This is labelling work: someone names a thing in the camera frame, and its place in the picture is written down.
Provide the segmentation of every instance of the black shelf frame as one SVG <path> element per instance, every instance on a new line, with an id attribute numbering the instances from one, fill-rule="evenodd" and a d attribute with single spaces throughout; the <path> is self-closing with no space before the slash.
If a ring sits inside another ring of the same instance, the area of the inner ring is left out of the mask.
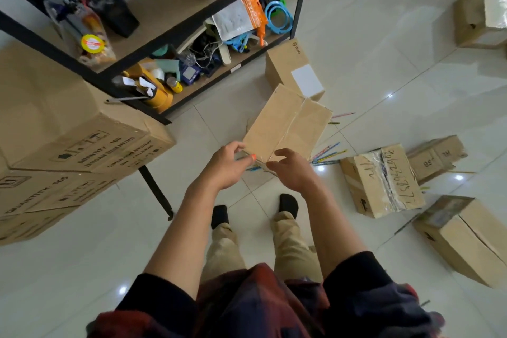
<path id="1" fill-rule="evenodd" d="M 44 7 L 44 0 L 26 0 L 31 5 L 33 5 L 37 10 L 41 11 L 44 15 L 47 15 L 46 9 Z M 16 20 L 12 19 L 9 15 L 5 14 L 4 12 L 0 11 L 0 31 L 4 31 L 6 34 L 9 34 L 10 36 L 14 37 L 15 39 L 19 40 L 23 44 L 41 52 L 45 56 L 47 56 L 49 59 L 59 63 L 60 65 L 66 67 L 70 71 L 78 74 L 81 76 L 86 82 L 90 83 L 94 87 L 98 88 L 99 90 L 105 92 L 106 94 L 110 95 L 113 98 L 129 98 L 133 97 L 133 95 L 129 94 L 128 92 L 121 90 L 119 88 L 116 88 L 111 83 L 111 78 L 116 76 L 117 74 L 121 73 L 123 70 L 127 69 L 128 67 L 132 66 L 133 64 L 137 63 L 138 61 L 145 58 L 147 55 L 153 53 L 158 48 L 164 46 L 166 43 L 171 43 L 174 47 L 178 47 L 184 40 L 187 39 L 189 35 L 191 35 L 201 24 L 204 20 L 206 20 L 208 17 L 212 16 L 213 14 L 219 12 L 232 2 L 236 0 L 216 0 L 210 3 L 208 6 L 200 10 L 199 12 L 195 13 L 188 19 L 180 22 L 175 27 L 170 28 L 165 33 L 161 34 L 157 38 L 150 40 L 145 45 L 139 47 L 134 52 L 130 53 L 129 55 L 123 57 L 122 59 L 119 59 L 115 63 L 113 63 L 111 66 L 107 67 L 105 70 L 102 70 L 101 72 L 95 72 L 92 69 L 88 68 L 87 66 L 81 64 L 78 60 L 74 59 L 72 56 L 68 55 L 64 51 L 60 50 L 56 46 L 54 46 L 52 43 L 48 42 L 47 40 L 44 40 L 42 37 L 37 35 L 32 30 L 24 27 L 22 24 L 17 22 Z M 301 13 L 301 8 L 303 6 L 303 0 L 298 0 L 295 13 L 294 13 L 294 23 L 292 30 L 289 33 L 286 33 L 280 37 L 278 37 L 276 40 L 273 40 L 267 47 L 263 47 L 259 51 L 256 51 L 253 53 L 250 57 L 244 59 L 240 65 L 245 65 L 252 60 L 258 58 L 263 53 L 265 53 L 267 50 L 269 50 L 272 47 L 275 47 L 279 43 L 281 43 L 283 40 L 286 40 L 288 38 L 294 39 L 295 32 L 298 26 L 299 22 L 299 16 Z M 171 123 L 165 116 L 168 115 L 170 112 L 176 110 L 177 108 L 181 107 L 183 104 L 187 103 L 191 99 L 195 98 L 197 95 L 201 94 L 202 92 L 206 91 L 213 85 L 216 85 L 218 82 L 229 76 L 233 71 L 228 70 L 227 72 L 224 72 L 219 77 L 213 79 L 210 83 L 202 86 L 202 88 L 195 91 L 193 94 L 189 95 L 187 98 L 181 100 L 177 104 L 174 104 L 171 106 L 168 110 L 166 110 L 164 113 L 159 114 L 154 109 L 150 108 L 149 106 L 143 104 L 141 101 L 137 100 L 129 100 L 124 101 L 124 104 L 129 105 L 130 107 L 137 109 L 139 111 L 142 111 L 146 115 L 154 118 L 155 120 L 168 125 Z M 164 196 L 160 188 L 157 186 L 157 183 L 155 179 L 153 179 L 151 173 L 149 172 L 148 168 L 146 166 L 143 166 L 139 168 L 139 172 L 143 176 L 143 179 L 148 184 L 148 187 L 151 189 L 157 200 L 159 201 L 160 205 L 164 209 L 164 211 L 168 215 L 168 220 L 172 220 L 174 217 L 174 212 L 172 210 L 171 204 L 167 200 L 167 198 Z"/>

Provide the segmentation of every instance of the bottle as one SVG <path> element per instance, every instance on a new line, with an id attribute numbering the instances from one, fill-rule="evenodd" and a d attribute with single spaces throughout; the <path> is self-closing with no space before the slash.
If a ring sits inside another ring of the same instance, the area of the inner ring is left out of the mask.
<path id="1" fill-rule="evenodd" d="M 180 93 L 183 91 L 183 86 L 174 76 L 168 76 L 165 80 L 165 84 L 171 87 L 171 90 L 173 90 L 174 93 Z"/>

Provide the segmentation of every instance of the blue coiled cable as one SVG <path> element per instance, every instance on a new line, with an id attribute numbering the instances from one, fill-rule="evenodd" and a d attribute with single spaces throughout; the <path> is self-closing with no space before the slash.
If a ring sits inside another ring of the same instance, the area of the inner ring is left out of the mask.
<path id="1" fill-rule="evenodd" d="M 283 22 L 283 26 L 276 27 L 273 22 L 271 21 L 271 14 L 274 13 L 276 10 L 282 11 L 282 13 L 285 15 L 285 20 Z M 283 5 L 282 2 L 279 2 L 278 0 L 274 0 L 270 2 L 266 9 L 264 10 L 264 14 L 266 14 L 266 18 L 268 18 L 268 27 L 269 29 L 274 32 L 275 34 L 281 35 L 286 34 L 292 29 L 292 25 L 294 22 L 294 19 L 292 15 L 290 14 L 289 10 Z"/>

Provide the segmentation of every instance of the foot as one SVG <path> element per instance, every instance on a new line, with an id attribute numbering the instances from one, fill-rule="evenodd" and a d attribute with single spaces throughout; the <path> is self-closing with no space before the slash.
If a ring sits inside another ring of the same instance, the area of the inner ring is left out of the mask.
<path id="1" fill-rule="evenodd" d="M 222 223 L 229 223 L 229 216 L 227 215 L 226 205 L 218 205 L 213 207 L 212 230 L 214 230 L 219 224 Z"/>
<path id="2" fill-rule="evenodd" d="M 280 194 L 280 207 L 278 208 L 278 212 L 288 211 L 292 214 L 294 219 L 298 215 L 298 201 L 290 194 Z"/>

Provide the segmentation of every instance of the hand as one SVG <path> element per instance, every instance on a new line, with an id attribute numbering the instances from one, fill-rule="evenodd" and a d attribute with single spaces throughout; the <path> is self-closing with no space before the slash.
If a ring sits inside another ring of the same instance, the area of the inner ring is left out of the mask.
<path id="1" fill-rule="evenodd" d="M 235 160 L 234 154 L 243 148 L 245 148 L 245 144 L 237 141 L 222 146 L 213 154 L 196 182 L 209 185 L 217 192 L 237 183 L 245 169 L 256 160 L 255 154 Z"/>
<path id="2" fill-rule="evenodd" d="M 276 172 L 283 185 L 301 193 L 320 184 L 320 178 L 311 164 L 297 152 L 283 148 L 275 151 L 276 156 L 285 156 L 280 162 L 267 162 L 266 167 Z"/>

